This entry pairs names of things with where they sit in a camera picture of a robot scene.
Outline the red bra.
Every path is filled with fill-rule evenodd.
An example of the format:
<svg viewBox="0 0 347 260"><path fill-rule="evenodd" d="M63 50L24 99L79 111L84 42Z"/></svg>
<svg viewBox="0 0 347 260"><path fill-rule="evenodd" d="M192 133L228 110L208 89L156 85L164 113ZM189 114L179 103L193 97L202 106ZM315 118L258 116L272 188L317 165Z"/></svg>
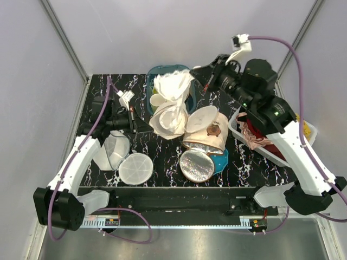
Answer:
<svg viewBox="0 0 347 260"><path fill-rule="evenodd" d="M262 133L255 128L252 124L251 121L249 119L247 119L247 126L250 130L250 132L257 138L257 139L264 139L265 136L262 135ZM277 149L277 147L274 144L271 145L266 145L264 146L264 149L266 149L267 151L271 152L272 154L274 154L275 156L277 156L278 158L286 161L286 159L284 158L284 156L281 154L281 152Z"/></svg>

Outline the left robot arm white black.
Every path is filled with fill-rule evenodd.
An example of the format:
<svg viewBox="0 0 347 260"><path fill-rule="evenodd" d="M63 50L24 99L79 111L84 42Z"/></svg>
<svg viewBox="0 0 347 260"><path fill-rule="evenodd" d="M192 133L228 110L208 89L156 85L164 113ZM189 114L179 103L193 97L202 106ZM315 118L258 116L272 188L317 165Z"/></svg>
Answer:
<svg viewBox="0 0 347 260"><path fill-rule="evenodd" d="M117 171L124 184L143 184L153 174L153 162L142 153L131 153L125 132L146 132L150 127L133 107L117 110L112 101L97 97L93 101L95 123L86 124L75 138L74 146L54 179L38 187L33 200L41 225L76 231L88 215L101 210L110 215L117 209L114 192L100 188L78 195L81 180L91 162L102 171Z"/></svg>

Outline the beige mesh bra laundry bag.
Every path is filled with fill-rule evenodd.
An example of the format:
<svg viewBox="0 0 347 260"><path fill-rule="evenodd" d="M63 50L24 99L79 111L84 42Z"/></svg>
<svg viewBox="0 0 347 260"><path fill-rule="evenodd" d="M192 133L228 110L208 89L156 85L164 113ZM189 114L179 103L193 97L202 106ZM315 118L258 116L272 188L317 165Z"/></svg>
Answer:
<svg viewBox="0 0 347 260"><path fill-rule="evenodd" d="M156 135L170 140L207 128L216 119L217 114L215 106L205 106L189 115L185 107L180 107L174 102L166 102L156 109L149 125Z"/></svg>

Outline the white bra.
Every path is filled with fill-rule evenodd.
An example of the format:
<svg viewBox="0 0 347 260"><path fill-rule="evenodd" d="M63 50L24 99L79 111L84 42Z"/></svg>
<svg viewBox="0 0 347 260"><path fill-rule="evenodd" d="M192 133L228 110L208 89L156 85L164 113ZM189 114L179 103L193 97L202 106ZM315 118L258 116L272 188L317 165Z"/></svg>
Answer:
<svg viewBox="0 0 347 260"><path fill-rule="evenodd" d="M173 73L156 76L154 87L166 99L165 103L174 102L186 108L185 101L190 93L190 83L193 79L188 69L176 70Z"/></svg>

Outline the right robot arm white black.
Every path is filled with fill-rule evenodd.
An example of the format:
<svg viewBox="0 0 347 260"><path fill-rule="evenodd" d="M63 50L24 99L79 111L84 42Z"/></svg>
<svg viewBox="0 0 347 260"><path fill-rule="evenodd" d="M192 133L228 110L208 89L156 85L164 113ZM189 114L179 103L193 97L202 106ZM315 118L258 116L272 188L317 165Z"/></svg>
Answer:
<svg viewBox="0 0 347 260"><path fill-rule="evenodd" d="M326 210L332 195L346 187L346 179L332 174L317 158L290 105L274 95L277 73L262 59L249 60L242 72L238 62L217 56L209 65L190 70L190 74L208 91L223 90L247 114L247 121L271 141L296 175L288 185L256 188L246 201L249 213L258 215L266 207L289 206L301 215Z"/></svg>

